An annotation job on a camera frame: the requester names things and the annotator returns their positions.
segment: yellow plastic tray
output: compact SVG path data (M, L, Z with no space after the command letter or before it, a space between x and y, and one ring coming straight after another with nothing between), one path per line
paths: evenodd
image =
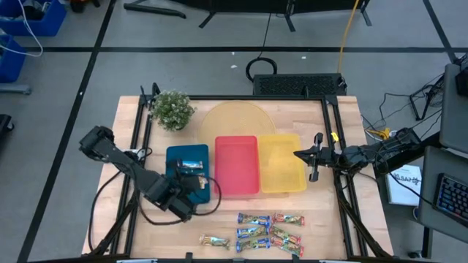
M297 134L260 135L258 146L263 193L306 190L304 165L293 154L295 150L301 150Z

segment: wooden table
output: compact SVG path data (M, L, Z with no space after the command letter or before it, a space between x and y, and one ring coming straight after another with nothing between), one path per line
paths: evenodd
M116 118L113 124L115 142L120 149L128 148L132 137L132 130L137 112L138 97L123 96L118 103ZM156 123L151 130L149 147L153 154L148 157L146 168L157 172L165 172L166 148L174 145L197 144L198 127L207 112L220 101L193 101L197 112L193 115L189 125L182 131L166 132ZM273 119L277 133L296 133L301 137L303 149L310 148L314 135L317 132L325 133L324 120L320 102L315 101L255 101ZM339 97L339 108L344 127L344 134L348 145L362 145L366 143L366 137L361 123L357 99L353 96ZM332 128L335 131L333 111L329 106ZM139 147L143 141L144 123L146 114L142 120L142 127L138 139ZM112 164L105 164L102 169L99 187L107 181L116 168ZM374 176L369 166L363 170L367 175ZM101 193L97 201L94 213L93 244L105 236L116 219L118 201L121 196L123 176L113 181ZM388 235L388 228L380 202L377 184L364 176L355 176L355 188L361 218L372 236L388 253L393 254ZM200 212L214 208L216 200L207 205L199 206ZM143 209L154 221L172 221L176 217L171 213L164 213L146 200L143 201ZM343 243L341 221L339 219L339 206L336 200L333 186L332 171L329 168L320 167L320 179L316 183L307 183L307 190L294 194L280 194L269 198L258 199L230 199L222 200L221 206L211 216L197 217L185 224L174 226L152 226L138 213L135 226L135 235L132 247L133 258L184 258L186 252L192 252L196 259L210 258L235 258L247 259L290 259L291 255L278 248L257 249L235 252L235 229L237 215L244 212L254 215L272 215L275 212L286 214L301 214L306 218L304 227L282 224L282 228L292 234L301 235L305 247L303 259L346 259ZM354 253L359 254L355 229L350 222L350 231ZM231 240L229 251L223 248L199 245L200 234L227 237ZM119 252L123 252L127 225L121 230ZM87 242L83 252L88 252Z

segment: gray floor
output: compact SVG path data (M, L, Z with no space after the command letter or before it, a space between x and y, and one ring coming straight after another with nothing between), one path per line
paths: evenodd
M39 40L45 47L93 47L109 0L99 9L88 5L85 13L68 13L57 37ZM197 27L206 12L167 1L159 6L185 12L186 20L129 12L117 1L103 47L259 46L268 16L219 14L204 28ZM468 47L464 14L466 0L433 0L431 3L453 47ZM357 14L349 32L350 47L442 47L431 19L420 0L373 0L368 8L374 24L367 27ZM284 18L272 16L267 46L340 46L349 11L294 15L297 32L290 33ZM29 37L19 43L34 46ZM78 151L78 140L94 125L111 126L118 98L137 95L140 85L189 94L251 94L245 78L246 64L257 52L236 53L100 53L84 94L69 146L42 221L30 260L79 256L88 212L97 188L101 165ZM264 53L279 65L279 73L335 72L338 53ZM90 53L45 53L27 58L19 83L31 85L30 96L0 94L0 113L10 114L16 129L0 151L0 259L16 261L34 209L48 176L77 95ZM445 53L345 53L343 75L348 94L357 96L361 112L370 121L380 118L378 107L384 92L410 94L443 72L449 63ZM258 64L253 73L270 72ZM388 98L384 115L407 103ZM438 109L431 108L429 114ZM419 125L424 133L435 118ZM415 124L409 107L387 120L392 129ZM438 125L428 133L438 130ZM387 205L382 191L387 224L395 255L418 250L423 227L414 222L411 207ZM433 259L462 262L468 245L434 234Z

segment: yellow cable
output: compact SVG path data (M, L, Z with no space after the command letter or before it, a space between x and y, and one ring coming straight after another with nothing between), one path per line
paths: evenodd
M348 31L350 30L352 18L354 17L354 13L356 12L356 9L358 8L358 3L359 3L359 0L356 0L356 2L354 3L354 7L352 8L351 17L348 20L346 30L344 30L343 40L341 41L341 48L339 50L338 73L341 73L341 63L343 61L343 49L344 49L344 46L346 45L346 37L348 35Z

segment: keyboard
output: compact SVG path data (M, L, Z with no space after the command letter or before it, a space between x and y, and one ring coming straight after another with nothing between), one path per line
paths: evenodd
M468 184L444 173L440 174L434 206L468 227Z
M338 86L340 74L282 74L255 75L254 94L257 95L301 95L304 87L309 95L346 95Z

